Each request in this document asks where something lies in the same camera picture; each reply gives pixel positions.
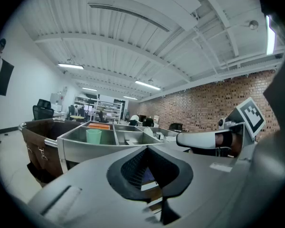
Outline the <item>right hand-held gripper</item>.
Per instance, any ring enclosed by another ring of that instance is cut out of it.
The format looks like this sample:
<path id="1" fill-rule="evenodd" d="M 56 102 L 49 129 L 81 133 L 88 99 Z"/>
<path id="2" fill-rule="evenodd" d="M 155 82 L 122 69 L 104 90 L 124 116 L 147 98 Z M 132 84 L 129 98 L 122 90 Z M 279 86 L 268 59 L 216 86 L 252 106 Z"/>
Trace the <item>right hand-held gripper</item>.
<path id="1" fill-rule="evenodd" d="M 217 152 L 220 156 L 237 157 L 244 146 L 256 143 L 256 136 L 265 124 L 265 117 L 249 97 L 218 121 L 218 133 L 179 133 L 176 143 L 190 147 L 193 154 L 216 156 Z"/>

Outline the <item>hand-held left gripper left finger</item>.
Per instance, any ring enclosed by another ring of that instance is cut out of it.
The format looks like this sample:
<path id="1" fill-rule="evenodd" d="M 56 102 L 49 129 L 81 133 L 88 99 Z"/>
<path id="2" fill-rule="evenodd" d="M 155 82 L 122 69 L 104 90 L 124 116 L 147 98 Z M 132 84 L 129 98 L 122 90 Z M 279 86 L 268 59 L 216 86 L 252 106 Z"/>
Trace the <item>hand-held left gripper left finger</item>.
<path id="1" fill-rule="evenodd" d="M 62 228 L 161 228 L 146 202 L 123 198 L 106 174 L 137 147 L 84 161 L 43 187 L 28 203 Z"/>

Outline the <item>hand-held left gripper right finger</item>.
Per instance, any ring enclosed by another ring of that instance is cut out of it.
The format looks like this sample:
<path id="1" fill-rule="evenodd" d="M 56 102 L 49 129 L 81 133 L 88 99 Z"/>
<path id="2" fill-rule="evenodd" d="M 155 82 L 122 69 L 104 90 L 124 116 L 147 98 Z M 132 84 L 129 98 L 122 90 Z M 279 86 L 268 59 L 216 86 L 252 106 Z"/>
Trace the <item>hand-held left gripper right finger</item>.
<path id="1" fill-rule="evenodd" d="M 170 183 L 179 188 L 185 180 L 190 180 L 180 195 L 162 198 L 163 204 L 176 215 L 175 220 L 164 225 L 151 216 L 148 228 L 236 228 L 233 211 L 238 194 L 234 173 L 237 158 L 185 153 L 162 146 L 148 146 L 148 149 L 192 170 L 188 174 L 179 169 L 179 175 Z"/>

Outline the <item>stainless steel service cart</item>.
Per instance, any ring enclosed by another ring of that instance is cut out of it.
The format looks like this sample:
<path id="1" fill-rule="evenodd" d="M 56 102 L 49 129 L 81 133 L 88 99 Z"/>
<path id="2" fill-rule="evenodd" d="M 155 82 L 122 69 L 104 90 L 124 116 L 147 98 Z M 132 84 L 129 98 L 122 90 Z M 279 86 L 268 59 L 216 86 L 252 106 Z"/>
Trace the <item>stainless steel service cart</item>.
<path id="1" fill-rule="evenodd" d="M 111 126 L 110 130 L 101 130 L 100 144 L 89 144 L 86 142 L 88 125 L 89 123 L 81 123 L 80 126 L 57 138 L 58 154 L 63 174 L 81 162 L 133 147 L 161 145 L 169 149 L 189 152 L 189 148 L 180 147 L 176 144 L 176 132 L 151 127 L 154 134 L 154 137 L 151 137 L 143 132 L 145 127 L 109 123 L 108 125 Z M 156 138 L 157 132 L 161 132 L 164 135 L 163 140 Z M 127 145 L 125 141 L 129 139 L 137 139 L 140 144 Z"/>

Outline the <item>green hexagonal cup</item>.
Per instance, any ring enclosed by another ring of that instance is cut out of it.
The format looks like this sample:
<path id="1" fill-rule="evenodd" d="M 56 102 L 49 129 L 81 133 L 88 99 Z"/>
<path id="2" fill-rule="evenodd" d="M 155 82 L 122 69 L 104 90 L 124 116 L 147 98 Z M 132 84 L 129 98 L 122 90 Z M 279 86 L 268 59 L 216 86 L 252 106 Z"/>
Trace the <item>green hexagonal cup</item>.
<path id="1" fill-rule="evenodd" d="M 89 144 L 100 144 L 102 131 L 99 129 L 86 130 L 86 142 Z"/>

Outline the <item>orange box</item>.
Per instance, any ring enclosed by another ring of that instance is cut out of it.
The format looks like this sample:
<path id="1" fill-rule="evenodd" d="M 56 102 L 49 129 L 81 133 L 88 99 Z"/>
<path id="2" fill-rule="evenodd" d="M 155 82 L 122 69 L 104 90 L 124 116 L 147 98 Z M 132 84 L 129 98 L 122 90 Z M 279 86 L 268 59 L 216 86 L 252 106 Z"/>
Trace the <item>orange box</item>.
<path id="1" fill-rule="evenodd" d="M 102 129 L 102 130 L 110 130 L 111 126 L 103 123 L 90 123 L 87 127 L 91 129 Z"/>

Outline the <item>brown bin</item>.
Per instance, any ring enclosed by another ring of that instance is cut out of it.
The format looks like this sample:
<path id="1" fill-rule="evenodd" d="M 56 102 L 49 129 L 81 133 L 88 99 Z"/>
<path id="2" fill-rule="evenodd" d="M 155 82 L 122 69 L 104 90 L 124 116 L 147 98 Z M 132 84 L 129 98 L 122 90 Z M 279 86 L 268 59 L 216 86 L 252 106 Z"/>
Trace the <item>brown bin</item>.
<path id="1" fill-rule="evenodd" d="M 80 126 L 76 121 L 48 118 L 19 125 L 28 150 L 27 168 L 43 187 L 63 174 L 57 138 Z"/>

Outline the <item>white storage shelf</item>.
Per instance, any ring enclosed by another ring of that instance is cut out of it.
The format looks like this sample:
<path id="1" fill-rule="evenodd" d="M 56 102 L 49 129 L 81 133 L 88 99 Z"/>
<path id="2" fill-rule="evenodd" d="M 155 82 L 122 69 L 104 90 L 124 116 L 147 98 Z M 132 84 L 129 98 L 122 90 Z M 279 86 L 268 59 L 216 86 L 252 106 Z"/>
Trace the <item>white storage shelf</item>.
<path id="1" fill-rule="evenodd" d="M 84 107 L 84 110 L 87 113 L 87 116 L 89 117 L 90 121 L 94 120 L 96 117 L 98 103 L 98 99 L 88 98 L 86 96 L 79 95 L 75 96 L 74 98 L 74 104 L 77 105 L 78 109 L 80 109 L 81 106 Z"/>
<path id="2" fill-rule="evenodd" d="M 122 107 L 123 104 L 97 100 L 95 103 L 95 113 L 93 114 L 93 120 L 99 121 L 101 115 L 103 121 L 119 124 L 121 120 Z"/>

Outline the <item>white wall poster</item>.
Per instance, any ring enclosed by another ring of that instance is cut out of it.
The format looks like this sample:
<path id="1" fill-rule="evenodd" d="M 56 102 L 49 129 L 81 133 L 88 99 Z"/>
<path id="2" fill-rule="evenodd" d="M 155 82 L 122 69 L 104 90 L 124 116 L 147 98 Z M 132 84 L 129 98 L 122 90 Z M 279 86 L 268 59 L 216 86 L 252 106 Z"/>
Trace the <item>white wall poster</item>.
<path id="1" fill-rule="evenodd" d="M 62 91 L 60 92 L 61 105 L 63 105 L 63 103 L 64 103 L 64 99 L 65 99 L 65 97 L 67 95 L 67 90 L 68 90 L 67 86 L 63 86 L 62 87 Z"/>

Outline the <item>black wall panel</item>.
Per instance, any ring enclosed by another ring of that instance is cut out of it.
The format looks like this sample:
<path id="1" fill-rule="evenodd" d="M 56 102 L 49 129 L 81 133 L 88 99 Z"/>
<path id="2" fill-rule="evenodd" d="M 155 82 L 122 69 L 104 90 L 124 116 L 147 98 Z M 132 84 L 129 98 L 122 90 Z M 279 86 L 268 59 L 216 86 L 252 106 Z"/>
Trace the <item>black wall panel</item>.
<path id="1" fill-rule="evenodd" d="M 14 66 L 3 60 L 0 70 L 0 95 L 6 96 Z"/>

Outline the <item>white ceiling air duct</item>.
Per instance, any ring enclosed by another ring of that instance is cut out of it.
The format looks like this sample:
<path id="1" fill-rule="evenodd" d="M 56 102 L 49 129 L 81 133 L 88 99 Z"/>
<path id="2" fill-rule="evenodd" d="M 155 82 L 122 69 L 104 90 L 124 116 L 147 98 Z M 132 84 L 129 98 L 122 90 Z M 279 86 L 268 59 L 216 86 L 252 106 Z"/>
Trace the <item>white ceiling air duct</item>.
<path id="1" fill-rule="evenodd" d="M 194 29 L 198 24 L 198 21 L 191 13 L 186 12 L 185 9 L 180 9 L 176 5 L 162 10 L 158 7 L 153 8 L 134 0 L 89 0 L 87 4 L 91 8 L 111 10 L 131 15 L 151 23 L 165 32 L 174 31 L 177 27 L 189 31 Z"/>

